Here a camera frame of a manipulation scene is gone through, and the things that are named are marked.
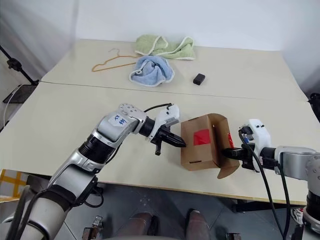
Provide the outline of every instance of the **table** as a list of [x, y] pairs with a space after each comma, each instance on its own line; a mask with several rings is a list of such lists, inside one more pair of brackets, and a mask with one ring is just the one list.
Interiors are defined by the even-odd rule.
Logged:
[[[121, 103], [140, 109], [172, 102], [185, 121], [208, 113], [228, 118], [235, 146], [240, 146], [238, 128], [250, 118], [263, 121], [273, 146], [313, 148], [318, 144], [320, 124], [307, 102], [176, 94], [107, 87], [41, 82], [0, 134], [1, 167], [52, 175], [89, 136], [93, 127]], [[156, 110], [149, 116], [155, 117]], [[172, 126], [180, 134], [180, 125]], [[260, 174], [239, 168], [217, 179], [219, 169], [187, 171], [180, 165], [180, 149], [162, 145], [161, 155], [141, 135], [129, 135], [116, 158], [99, 174], [100, 182], [160, 188], [221, 197], [268, 201]], [[281, 178], [266, 170], [272, 197], [284, 203]], [[305, 205], [304, 181], [287, 178], [291, 204]]]
[[[80, 40], [42, 81], [163, 93], [276, 101], [308, 100], [279, 51], [195, 47], [195, 60], [169, 60], [175, 71], [170, 84], [145, 87], [129, 81], [129, 73], [133, 71], [134, 65], [91, 72], [94, 65], [102, 64], [117, 55], [117, 51], [112, 49], [119, 49], [120, 55], [135, 54], [132, 42]], [[117, 59], [109, 62], [108, 66], [135, 61], [134, 58]], [[198, 73], [206, 76], [201, 86], [192, 82]]]

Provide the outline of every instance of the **handwritten label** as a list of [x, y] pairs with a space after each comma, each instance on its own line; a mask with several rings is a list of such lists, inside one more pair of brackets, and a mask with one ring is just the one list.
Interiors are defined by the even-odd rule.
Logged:
[[128, 123], [120, 114], [113, 115], [109, 118], [108, 122], [115, 127], [124, 127]]

